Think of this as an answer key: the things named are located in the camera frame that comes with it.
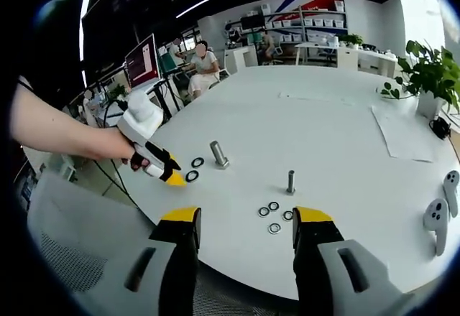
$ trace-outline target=white round table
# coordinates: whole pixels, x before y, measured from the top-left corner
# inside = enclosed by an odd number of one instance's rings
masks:
[[[126,166],[121,176],[155,223],[169,210],[201,207],[199,259],[238,282],[298,299],[292,222],[281,215],[302,205],[328,213],[345,239],[357,240],[384,262],[390,281],[408,292],[438,277],[459,246],[460,217],[450,221],[440,257],[422,224],[429,202],[443,197],[446,173],[459,163],[451,143],[430,132],[433,163],[389,156],[370,106],[404,113],[414,101],[382,100],[375,89],[387,80],[334,68],[246,68],[154,135],[184,175],[196,157],[205,159],[195,182],[170,187]],[[213,140],[229,158],[228,169],[216,169]],[[285,193],[291,169],[293,196]],[[271,201],[280,209],[260,218],[257,210]],[[268,233],[271,223],[282,226],[277,235]]]

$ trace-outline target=white paper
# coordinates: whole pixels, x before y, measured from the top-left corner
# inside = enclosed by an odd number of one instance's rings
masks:
[[[414,116],[402,116],[392,111],[372,107],[372,113],[382,131],[388,153],[393,158],[433,162],[430,129]]]

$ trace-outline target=metal washer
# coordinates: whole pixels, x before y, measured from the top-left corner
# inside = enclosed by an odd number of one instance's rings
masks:
[[[282,214],[282,219],[284,221],[291,221],[294,217],[294,213],[291,211],[291,210],[286,210],[283,214]]]
[[[197,168],[204,164],[204,159],[202,157],[197,157],[192,161],[192,167]]]
[[[200,176],[199,172],[196,170],[190,170],[187,172],[187,175],[185,176],[185,180],[187,182],[195,182],[198,179],[198,176]]]
[[[280,204],[277,203],[276,201],[272,201],[271,203],[268,204],[268,208],[272,211],[275,212],[276,210],[280,209]]]
[[[268,232],[270,232],[272,235],[276,235],[281,231],[281,225],[278,223],[273,223],[268,225]]]
[[[257,214],[259,215],[259,217],[265,218],[267,215],[270,214],[270,210],[268,209],[268,207],[261,207],[257,211]]]

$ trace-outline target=sleeve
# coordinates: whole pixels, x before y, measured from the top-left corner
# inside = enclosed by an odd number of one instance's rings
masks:
[[[217,57],[214,55],[213,52],[208,52],[209,54],[209,61],[211,61],[211,63],[213,63],[214,61],[217,61]]]

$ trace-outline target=white vr controller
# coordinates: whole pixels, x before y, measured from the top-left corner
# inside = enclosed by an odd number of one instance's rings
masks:
[[[459,204],[457,203],[457,186],[459,185],[460,174],[456,170],[450,171],[444,179],[444,192],[448,208],[451,211],[452,218],[455,218],[459,213]]]
[[[435,232],[437,256],[442,255],[446,248],[448,211],[447,202],[444,199],[436,199],[428,205],[423,215],[423,226]]]

